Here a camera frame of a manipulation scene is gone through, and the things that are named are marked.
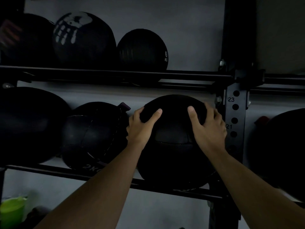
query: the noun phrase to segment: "green container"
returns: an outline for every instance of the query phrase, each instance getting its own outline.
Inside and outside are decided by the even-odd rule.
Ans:
[[[14,229],[22,222],[26,198],[4,200],[0,206],[0,229]]]

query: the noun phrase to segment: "person's right arm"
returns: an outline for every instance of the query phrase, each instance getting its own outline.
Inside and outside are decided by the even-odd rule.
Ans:
[[[225,150],[225,123],[208,104],[207,118],[200,125],[193,107],[188,107],[194,136],[209,158],[251,229],[304,229],[305,210],[263,181]]]

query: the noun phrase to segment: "medicine ball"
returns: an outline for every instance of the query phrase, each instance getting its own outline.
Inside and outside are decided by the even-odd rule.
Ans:
[[[159,97],[146,104],[140,114],[141,121],[147,122],[155,111],[163,110],[138,162],[140,175],[152,185],[181,190],[199,188],[215,172],[195,141],[188,106],[195,108],[203,124],[207,109],[189,96]]]
[[[59,153],[60,132],[70,114],[59,96],[36,88],[18,87],[0,94],[0,163],[45,162]]]
[[[6,65],[46,66],[55,63],[52,48],[54,24],[34,14],[7,17],[0,27],[0,48]]]
[[[59,61],[71,68],[110,68],[117,62],[111,28],[86,12],[67,13],[53,31],[53,47]]]
[[[168,52],[163,40],[154,32],[135,29],[117,45],[120,65],[129,71],[165,71]]]
[[[291,196],[305,201],[305,108],[270,119],[249,148],[250,168]]]
[[[72,169],[91,175],[113,160],[127,145],[130,108],[91,102],[72,111],[62,130],[62,158]]]

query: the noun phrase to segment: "white handprint graphic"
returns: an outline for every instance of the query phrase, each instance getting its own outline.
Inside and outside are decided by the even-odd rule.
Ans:
[[[56,24],[53,31],[54,34],[57,31],[55,41],[64,45],[68,34],[72,34],[71,43],[75,43],[78,29],[91,22],[92,18],[85,12],[70,13]]]

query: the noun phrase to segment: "rack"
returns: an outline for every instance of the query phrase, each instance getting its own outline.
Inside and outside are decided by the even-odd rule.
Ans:
[[[13,3],[13,9],[24,10],[24,0]],[[246,109],[250,105],[250,93],[268,95],[305,96],[305,78],[295,74],[266,74],[256,69],[256,0],[225,0],[222,53],[217,72],[173,71],[135,72],[120,70],[66,69],[45,67],[21,67],[0,64],[0,84],[14,86],[17,80],[32,82],[64,82],[103,84],[116,86],[142,86],[192,91],[208,91],[216,94],[215,104],[226,122],[233,118],[238,123],[228,124],[226,149],[242,162]],[[135,80],[143,77],[160,77],[159,82]],[[15,169],[57,177],[87,181],[90,176],[72,169],[47,165],[7,165],[0,168],[0,196],[6,169]],[[204,199],[210,204],[210,229],[238,228],[241,218],[229,192],[218,174],[209,181],[210,189],[192,191],[169,190],[154,187],[144,180],[133,179],[131,188]],[[296,204],[305,208],[305,204]]]

